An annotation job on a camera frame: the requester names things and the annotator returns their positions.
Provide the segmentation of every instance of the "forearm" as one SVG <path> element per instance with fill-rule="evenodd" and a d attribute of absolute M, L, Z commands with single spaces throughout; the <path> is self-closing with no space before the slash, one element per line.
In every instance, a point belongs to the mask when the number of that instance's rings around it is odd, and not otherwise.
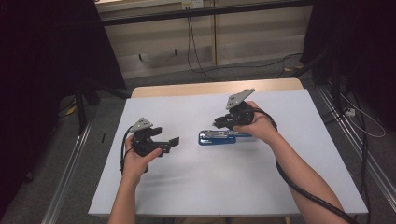
<path fill-rule="evenodd" d="M 132 179 L 122 179 L 108 223 L 135 224 L 135 189 Z"/>
<path fill-rule="evenodd" d="M 269 145 L 282 170 L 294 184 L 343 210 L 326 181 L 294 151 L 280 134 L 276 135 Z M 345 223 L 343 219 L 306 199 L 294 189 L 290 191 L 307 223 Z"/>

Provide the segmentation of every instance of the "person's right arm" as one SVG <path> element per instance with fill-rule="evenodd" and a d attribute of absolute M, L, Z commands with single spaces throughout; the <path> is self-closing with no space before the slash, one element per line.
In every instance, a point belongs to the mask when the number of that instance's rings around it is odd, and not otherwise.
<path fill-rule="evenodd" d="M 254 102 L 247 102 L 259 108 Z M 343 210 L 334 192 L 326 181 L 312 169 L 289 145 L 283 136 L 274 128 L 270 120 L 260 113 L 255 113 L 255 118 L 250 125 L 234 126 L 240 133 L 250 133 L 261 139 L 273 150 L 276 160 L 288 178 L 302 189 L 319 197 L 320 199 Z M 291 195 L 296 202 L 302 216 L 307 223 L 346 223 L 333 212 L 314 203 L 294 189 L 290 188 Z"/>

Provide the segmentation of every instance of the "person's left hand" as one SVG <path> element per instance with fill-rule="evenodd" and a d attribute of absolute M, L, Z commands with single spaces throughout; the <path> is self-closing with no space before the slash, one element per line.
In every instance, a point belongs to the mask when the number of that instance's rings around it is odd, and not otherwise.
<path fill-rule="evenodd" d="M 132 140 L 134 136 L 129 136 L 125 141 L 125 160 L 124 160 L 124 169 L 122 174 L 122 179 L 127 178 L 133 181 L 133 184 L 137 186 L 140 181 L 140 176 L 145 173 L 146 167 L 149 165 L 151 161 L 161 155 L 162 150 L 157 148 L 150 152 L 147 156 L 141 157 L 134 152 L 132 148 Z"/>

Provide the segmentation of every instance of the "white table top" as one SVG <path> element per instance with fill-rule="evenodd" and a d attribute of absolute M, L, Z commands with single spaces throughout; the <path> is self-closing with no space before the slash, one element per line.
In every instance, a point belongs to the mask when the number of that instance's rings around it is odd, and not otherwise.
<path fill-rule="evenodd" d="M 89 214 L 108 216 L 120 183 L 120 145 L 140 118 L 163 127 L 155 141 L 180 137 L 170 154 L 154 160 L 136 192 L 136 213 L 159 217 L 288 216 L 299 214 L 275 157 L 262 141 L 199 146 L 198 132 L 216 130 L 230 94 L 129 99 L 110 149 Z M 366 213 L 337 149 L 306 90 L 253 92 L 279 131 L 332 187 L 345 211 Z"/>

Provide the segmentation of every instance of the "person's left arm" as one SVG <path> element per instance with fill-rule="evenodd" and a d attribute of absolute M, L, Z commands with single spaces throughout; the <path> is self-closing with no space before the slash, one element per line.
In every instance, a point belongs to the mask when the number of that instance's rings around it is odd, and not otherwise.
<path fill-rule="evenodd" d="M 133 138 L 131 135 L 126 139 L 125 150 L 132 148 Z M 135 191 L 137 184 L 139 184 L 140 176 L 145 172 L 146 167 L 161 152 L 162 150 L 157 148 L 147 156 L 141 157 L 133 149 L 127 151 L 119 190 L 108 223 L 135 224 Z"/>

